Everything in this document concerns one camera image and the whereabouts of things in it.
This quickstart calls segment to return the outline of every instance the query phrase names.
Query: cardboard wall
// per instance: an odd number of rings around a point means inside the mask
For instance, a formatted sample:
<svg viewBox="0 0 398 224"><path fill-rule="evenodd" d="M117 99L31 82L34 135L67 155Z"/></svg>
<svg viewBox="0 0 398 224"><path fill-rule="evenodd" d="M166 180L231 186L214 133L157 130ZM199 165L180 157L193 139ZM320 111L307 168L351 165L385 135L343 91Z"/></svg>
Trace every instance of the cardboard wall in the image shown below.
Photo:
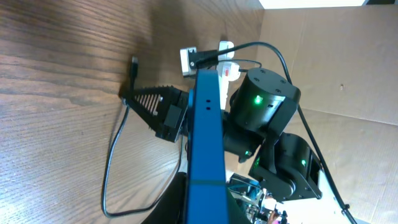
<svg viewBox="0 0 398 224"><path fill-rule="evenodd" d="M398 223L398 6L266 10L260 41L285 57L351 213ZM270 50L257 60L283 75ZM298 116L285 131L310 142Z"/></svg>

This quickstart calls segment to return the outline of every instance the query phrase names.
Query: wood grain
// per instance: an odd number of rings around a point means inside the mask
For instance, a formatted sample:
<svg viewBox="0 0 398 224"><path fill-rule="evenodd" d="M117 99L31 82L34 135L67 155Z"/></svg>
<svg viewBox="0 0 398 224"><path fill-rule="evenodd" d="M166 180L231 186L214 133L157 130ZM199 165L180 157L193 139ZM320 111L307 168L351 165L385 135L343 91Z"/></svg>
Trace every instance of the wood grain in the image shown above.
<svg viewBox="0 0 398 224"><path fill-rule="evenodd" d="M1 223L109 223L101 182L131 56L140 61L138 86L186 90L193 82L181 76L178 50L258 40L260 7L257 0L1 1ZM255 57L256 48L236 52ZM131 113L115 150L109 209L150 204L178 149Z"/></svg>

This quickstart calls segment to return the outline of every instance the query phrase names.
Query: white plug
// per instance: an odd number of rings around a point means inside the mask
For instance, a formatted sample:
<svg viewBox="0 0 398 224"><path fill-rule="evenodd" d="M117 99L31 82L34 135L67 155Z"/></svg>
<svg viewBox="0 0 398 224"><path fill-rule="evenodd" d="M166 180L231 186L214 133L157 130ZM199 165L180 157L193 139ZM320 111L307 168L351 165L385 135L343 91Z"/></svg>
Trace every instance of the white plug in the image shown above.
<svg viewBox="0 0 398 224"><path fill-rule="evenodd" d="M218 50L226 50L233 48L234 44L230 41L220 41ZM218 60L230 60L234 57L235 52L219 55ZM220 106L225 110L226 99L228 97L229 82L235 81L241 75L239 65L235 62L220 62L217 65L218 81L220 83Z"/></svg>

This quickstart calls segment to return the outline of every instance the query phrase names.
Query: black cylindrical motor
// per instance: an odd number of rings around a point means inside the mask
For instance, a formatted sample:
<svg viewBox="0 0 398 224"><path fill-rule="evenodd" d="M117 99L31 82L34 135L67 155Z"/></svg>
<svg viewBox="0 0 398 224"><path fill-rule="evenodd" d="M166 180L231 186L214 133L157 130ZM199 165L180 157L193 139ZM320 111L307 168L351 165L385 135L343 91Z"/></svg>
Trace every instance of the black cylindrical motor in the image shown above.
<svg viewBox="0 0 398 224"><path fill-rule="evenodd" d="M233 100L230 118L246 130L261 133L286 97L298 103L300 90L271 70L252 68Z"/></svg>

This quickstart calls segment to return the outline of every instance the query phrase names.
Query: black power cord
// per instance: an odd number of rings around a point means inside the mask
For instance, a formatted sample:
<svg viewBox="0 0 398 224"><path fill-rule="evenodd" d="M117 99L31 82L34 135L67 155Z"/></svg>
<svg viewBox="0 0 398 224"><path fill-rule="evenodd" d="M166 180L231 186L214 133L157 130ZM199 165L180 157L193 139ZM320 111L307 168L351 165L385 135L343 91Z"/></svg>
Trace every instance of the black power cord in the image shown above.
<svg viewBox="0 0 398 224"><path fill-rule="evenodd" d="M262 67L262 63L255 61L255 60L247 60L247 59L225 59L225 60L219 60L218 63L220 62L249 62L249 63L255 63L259 65L259 68Z"/></svg>
<svg viewBox="0 0 398 224"><path fill-rule="evenodd" d="M102 192L101 192L101 209L102 209L104 215L108 218L117 218L117 217L121 217L121 216L125 216L125 215L132 215L132 214L136 214L136 213L147 212L147 211L151 210L152 208L154 208L162 198L162 195L160 195L151 205L149 205L146 208L139 208L139 209L128 210L128 211L124 211L124 212L116 212L116 213L110 213L106 209L106 187L108 185L109 170L111 168L113 151L114 151L115 145L118 142L118 139L122 133L124 125L126 124L126 120L129 115L129 110L130 110L130 107L127 106L126 112L124 112L123 120L120 124L120 127L119 127L115 137L113 138L111 147L109 148L108 157L106 159L104 181L102 184ZM180 169L180 166L181 166L182 148L183 148L183 135L181 135L180 156L179 156L179 159L177 162L177 170L175 171L174 176L178 173L178 170Z"/></svg>
<svg viewBox="0 0 398 224"><path fill-rule="evenodd" d="M279 57L279 60L280 60L280 62L282 64L282 67L283 67L284 72L285 72L286 79L287 79L287 81L290 84L293 85L292 79L290 78L289 71L287 69L287 65L286 65L285 59L283 58L281 52L279 52L279 50L276 47L274 47L273 45L265 43L265 42L250 42L250 43L242 44L242 45L230 48L230 49L222 50L222 51L219 51L217 53L211 54L207 58L204 58L204 59L201 59L201 60L197 61L196 64L198 65L198 64L201 64L201 63L206 63L206 62L211 61L212 58L217 57L219 55L227 54L227 53L230 53L230 52L234 52L236 50L240 50L240 49L243 49L243 48L246 48L246 47L250 47L250 46L255 46L255 45L260 45L260 46L263 46L263 47L267 47L267 48L271 49ZM321 150L319 149L319 146L318 146L318 144L317 144L317 142L316 142L316 140L315 140L315 138L314 138L314 136L313 136L313 134L311 132L310 126L308 125L307 120L304 117L304 114L303 114L303 111L301 110L300 105L298 106L297 110L298 110L300 118L301 118L301 120L302 120L302 122L304 124L305 130L307 131L308 135L310 136L310 139L311 139L311 142L312 142L312 144L313 144L313 146L315 148L315 151L318 154L319 160L321 161L321 164L323 166L323 170L325 171L326 179L328 180L328 182L330 184L331 191L335 195L336 201L338 202L339 206L342 209L342 211L341 211L342 214L346 215L346 217L348 218L348 220L352 224L356 224L356 221L355 221L354 217L352 216L352 214L348 210L349 209L349 205L344 204L344 201L341 198L341 196L340 196L340 194L339 194L339 192L337 190L336 184L333 181L333 178L331 177L331 174L330 174L329 168L328 168L328 166L326 164L326 161L323 158Z"/></svg>
<svg viewBox="0 0 398 224"><path fill-rule="evenodd" d="M238 94L238 90L239 90L239 88L235 90L235 92L232 94L231 98L229 99L229 106L232 106L232 104L235 100L236 94Z"/></svg>

